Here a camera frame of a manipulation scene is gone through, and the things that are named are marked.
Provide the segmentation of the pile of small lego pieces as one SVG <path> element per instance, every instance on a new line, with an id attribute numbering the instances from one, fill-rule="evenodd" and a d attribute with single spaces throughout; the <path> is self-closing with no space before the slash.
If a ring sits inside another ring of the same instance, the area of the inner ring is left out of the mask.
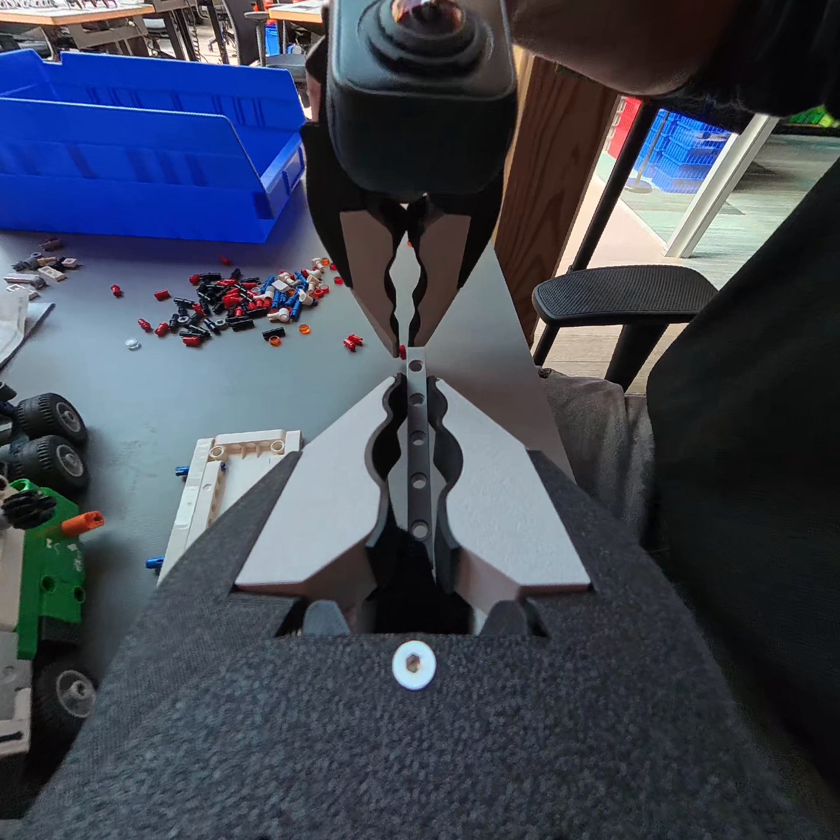
<path id="1" fill-rule="evenodd" d="M 265 276 L 250 276 L 225 257 L 220 263 L 224 271 L 195 272 L 180 287 L 154 284 L 152 291 L 135 293 L 144 310 L 130 324 L 138 335 L 125 340 L 137 339 L 143 347 L 143 339 L 173 337 L 199 350 L 212 340 L 253 332 L 267 346 L 279 348 L 298 334 L 311 334 L 312 318 L 346 287 L 326 256 Z"/>

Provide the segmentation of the grey lego beam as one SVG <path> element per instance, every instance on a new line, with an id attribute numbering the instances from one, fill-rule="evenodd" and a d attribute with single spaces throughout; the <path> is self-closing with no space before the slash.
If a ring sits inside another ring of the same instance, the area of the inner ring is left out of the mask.
<path id="1" fill-rule="evenodd" d="M 435 567 L 431 444 L 427 414 L 427 367 L 423 348 L 406 347 L 407 530 Z"/>

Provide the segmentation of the white lego frame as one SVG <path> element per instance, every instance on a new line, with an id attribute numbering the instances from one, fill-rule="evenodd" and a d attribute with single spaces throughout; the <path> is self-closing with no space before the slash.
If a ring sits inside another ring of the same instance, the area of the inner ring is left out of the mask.
<path id="1" fill-rule="evenodd" d="M 165 553 L 147 560 L 162 582 L 184 552 L 289 453 L 302 449 L 299 430 L 220 434 L 196 442 Z"/>

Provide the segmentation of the cluster of grey lego tiles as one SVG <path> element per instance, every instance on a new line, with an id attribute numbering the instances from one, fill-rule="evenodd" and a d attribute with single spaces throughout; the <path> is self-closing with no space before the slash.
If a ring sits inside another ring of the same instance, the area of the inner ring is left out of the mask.
<path id="1" fill-rule="evenodd" d="M 41 241 L 39 250 L 14 262 L 2 278 L 10 287 L 41 291 L 51 283 L 66 281 L 82 267 L 77 257 L 66 253 L 65 239 L 50 236 Z"/>

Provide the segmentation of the white table leg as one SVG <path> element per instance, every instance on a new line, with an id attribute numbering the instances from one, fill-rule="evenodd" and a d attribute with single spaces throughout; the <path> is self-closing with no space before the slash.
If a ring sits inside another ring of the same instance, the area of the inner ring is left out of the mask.
<path id="1" fill-rule="evenodd" d="M 744 131 L 729 136 L 668 240 L 664 257 L 687 259 L 692 256 L 780 120 L 778 117 L 759 113 L 752 117 Z"/>

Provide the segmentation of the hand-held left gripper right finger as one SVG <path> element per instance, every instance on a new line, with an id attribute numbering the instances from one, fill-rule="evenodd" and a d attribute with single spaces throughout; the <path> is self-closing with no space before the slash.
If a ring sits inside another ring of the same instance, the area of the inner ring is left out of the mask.
<path id="1" fill-rule="evenodd" d="M 442 378 L 427 378 L 439 477 L 434 577 L 453 629 L 480 632 L 492 613 L 515 632 L 534 597 L 592 588 L 532 452 Z"/>

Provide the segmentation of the background wooden desk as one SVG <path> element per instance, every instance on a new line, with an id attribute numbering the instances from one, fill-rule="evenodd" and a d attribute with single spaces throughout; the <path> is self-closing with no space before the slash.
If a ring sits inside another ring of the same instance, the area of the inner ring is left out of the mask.
<path id="1" fill-rule="evenodd" d="M 151 3 L 112 1 L 2 1 L 1 23 L 60 28 L 152 15 Z"/>

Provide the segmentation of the stack of blue crates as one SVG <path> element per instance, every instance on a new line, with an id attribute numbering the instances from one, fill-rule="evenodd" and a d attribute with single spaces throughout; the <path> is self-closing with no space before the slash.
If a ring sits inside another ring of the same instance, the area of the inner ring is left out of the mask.
<path id="1" fill-rule="evenodd" d="M 716 126 L 660 109 L 625 188 L 695 194 L 731 136 Z"/>

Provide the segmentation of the black table leg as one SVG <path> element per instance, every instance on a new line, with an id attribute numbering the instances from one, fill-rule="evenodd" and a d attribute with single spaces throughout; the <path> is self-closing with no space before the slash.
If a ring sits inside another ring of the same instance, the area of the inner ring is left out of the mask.
<path id="1" fill-rule="evenodd" d="M 648 99 L 642 102 L 623 147 L 616 158 L 602 196 L 595 207 L 581 245 L 575 258 L 570 263 L 569 272 L 584 270 L 589 266 L 658 111 L 659 103 L 656 100 Z"/>

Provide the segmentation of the person's grey pants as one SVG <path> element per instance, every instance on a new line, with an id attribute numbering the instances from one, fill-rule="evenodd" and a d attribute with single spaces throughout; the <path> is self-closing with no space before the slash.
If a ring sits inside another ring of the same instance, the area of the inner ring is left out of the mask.
<path id="1" fill-rule="evenodd" d="M 646 397 L 611 381 L 538 369 L 578 486 L 644 543 L 655 510 Z"/>

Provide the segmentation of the black office chair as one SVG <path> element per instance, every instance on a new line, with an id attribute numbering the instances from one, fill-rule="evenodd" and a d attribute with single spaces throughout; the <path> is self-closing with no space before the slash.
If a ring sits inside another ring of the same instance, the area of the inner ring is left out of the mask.
<path id="1" fill-rule="evenodd" d="M 625 391 L 671 324 L 690 322 L 717 294 L 683 266 L 610 266 L 567 272 L 536 286 L 532 305 L 544 323 L 533 353 L 542 367 L 565 328 L 622 327 L 605 379 Z"/>

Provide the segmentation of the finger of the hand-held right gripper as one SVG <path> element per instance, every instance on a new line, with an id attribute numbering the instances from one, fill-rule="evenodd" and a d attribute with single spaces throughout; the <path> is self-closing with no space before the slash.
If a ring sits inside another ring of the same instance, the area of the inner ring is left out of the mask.
<path id="1" fill-rule="evenodd" d="M 353 296 L 391 357 L 400 357 L 391 268 L 405 234 L 402 207 L 369 207 L 339 216 Z"/>
<path id="2" fill-rule="evenodd" d="M 470 218 L 431 212 L 414 245 L 420 275 L 413 291 L 413 317 L 408 345 L 424 347 L 452 305 L 459 290 Z"/>

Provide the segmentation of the wooden post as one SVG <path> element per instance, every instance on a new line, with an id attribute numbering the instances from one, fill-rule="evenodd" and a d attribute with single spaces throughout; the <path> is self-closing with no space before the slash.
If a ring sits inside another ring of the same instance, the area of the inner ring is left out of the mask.
<path id="1" fill-rule="evenodd" d="M 532 291 L 557 273 L 620 94 L 520 47 L 513 59 L 518 120 L 493 246 L 532 344 Z"/>

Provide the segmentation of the lego truck model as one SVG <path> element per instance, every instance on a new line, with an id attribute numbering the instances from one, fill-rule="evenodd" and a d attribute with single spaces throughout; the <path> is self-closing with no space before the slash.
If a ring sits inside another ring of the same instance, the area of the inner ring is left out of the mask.
<path id="1" fill-rule="evenodd" d="M 63 395 L 16 395 L 1 385 L 2 784 L 20 775 L 33 744 L 67 746 L 98 698 L 76 654 L 87 599 L 81 536 L 104 523 L 76 503 L 89 485 L 88 431 Z"/>

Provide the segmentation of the blue plastic bin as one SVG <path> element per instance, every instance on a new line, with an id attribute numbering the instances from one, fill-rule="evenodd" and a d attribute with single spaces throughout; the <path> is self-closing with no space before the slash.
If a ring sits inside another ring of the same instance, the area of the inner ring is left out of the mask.
<path id="1" fill-rule="evenodd" d="M 1 56 L 1 227 L 261 244 L 305 169 L 288 70 Z"/>

